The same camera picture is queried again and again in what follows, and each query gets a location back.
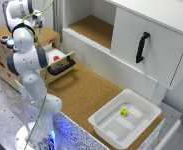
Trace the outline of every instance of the cork surface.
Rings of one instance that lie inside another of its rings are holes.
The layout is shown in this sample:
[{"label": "cork surface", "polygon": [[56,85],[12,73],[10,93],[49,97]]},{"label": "cork surface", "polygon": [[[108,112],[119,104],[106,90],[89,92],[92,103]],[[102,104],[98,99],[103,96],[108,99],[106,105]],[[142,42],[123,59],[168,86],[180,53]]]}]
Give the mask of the cork surface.
[{"label": "cork surface", "polygon": [[[121,93],[122,89],[77,63],[74,70],[52,82],[48,92],[62,99],[63,113],[111,150],[115,150],[96,134],[88,118]],[[160,115],[128,150],[136,150],[163,119],[164,116]]]},{"label": "cork surface", "polygon": [[[35,34],[36,34],[36,37],[39,38],[39,30],[35,30]],[[12,38],[12,33],[10,33],[8,31],[7,26],[0,27],[0,39],[1,39],[2,35],[7,35],[10,38]],[[41,38],[41,40],[39,39],[39,42],[43,43],[55,36],[59,36],[59,34],[55,31],[53,31],[52,29],[46,27],[46,28],[42,29],[42,38]]]},{"label": "cork surface", "polygon": [[111,48],[113,27],[113,25],[94,16],[89,16],[69,26],[69,28],[109,49]]}]

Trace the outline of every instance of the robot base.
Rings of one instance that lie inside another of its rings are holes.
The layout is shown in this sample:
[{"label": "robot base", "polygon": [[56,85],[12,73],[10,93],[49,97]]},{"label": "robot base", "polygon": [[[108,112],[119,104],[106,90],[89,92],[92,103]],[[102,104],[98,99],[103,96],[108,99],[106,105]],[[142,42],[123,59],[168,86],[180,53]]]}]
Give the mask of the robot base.
[{"label": "robot base", "polygon": [[[31,130],[34,126],[35,122],[31,122],[28,124],[29,129]],[[28,135],[28,131],[26,129],[26,126],[23,126],[16,134],[15,137],[15,149],[16,150],[40,150],[40,148],[37,146],[36,148],[33,148],[32,146],[30,146],[29,144],[26,146],[26,136]],[[59,135],[55,135],[55,150],[58,149],[60,143],[61,143],[61,138]]]}]

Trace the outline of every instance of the black handle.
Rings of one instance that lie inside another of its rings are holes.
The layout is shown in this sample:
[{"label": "black handle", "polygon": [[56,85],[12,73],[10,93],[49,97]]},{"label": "black handle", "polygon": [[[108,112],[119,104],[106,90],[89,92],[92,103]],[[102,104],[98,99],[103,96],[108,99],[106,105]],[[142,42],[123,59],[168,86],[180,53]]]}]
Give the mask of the black handle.
[{"label": "black handle", "polygon": [[69,64],[67,64],[61,68],[55,69],[55,70],[51,69],[51,67],[48,67],[48,72],[51,75],[57,76],[60,73],[64,72],[65,70],[71,68],[72,66],[74,66],[76,64],[76,62],[73,59],[71,59],[70,56],[67,56],[67,61],[69,62]]},{"label": "black handle", "polygon": [[147,32],[144,32],[144,34],[140,40],[138,52],[137,52],[137,56],[136,56],[137,64],[144,60],[144,57],[142,56],[142,52],[143,52],[143,48],[144,48],[144,44],[145,44],[145,39],[147,39],[148,37],[150,37],[150,34]]}]

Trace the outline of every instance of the open cabinet compartment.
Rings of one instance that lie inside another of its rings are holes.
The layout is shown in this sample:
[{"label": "open cabinet compartment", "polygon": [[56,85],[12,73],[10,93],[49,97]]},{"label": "open cabinet compartment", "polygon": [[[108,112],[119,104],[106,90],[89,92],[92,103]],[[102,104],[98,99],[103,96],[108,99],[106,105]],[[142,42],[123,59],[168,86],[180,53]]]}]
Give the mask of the open cabinet compartment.
[{"label": "open cabinet compartment", "polygon": [[65,0],[64,28],[111,48],[116,6],[105,0]]}]

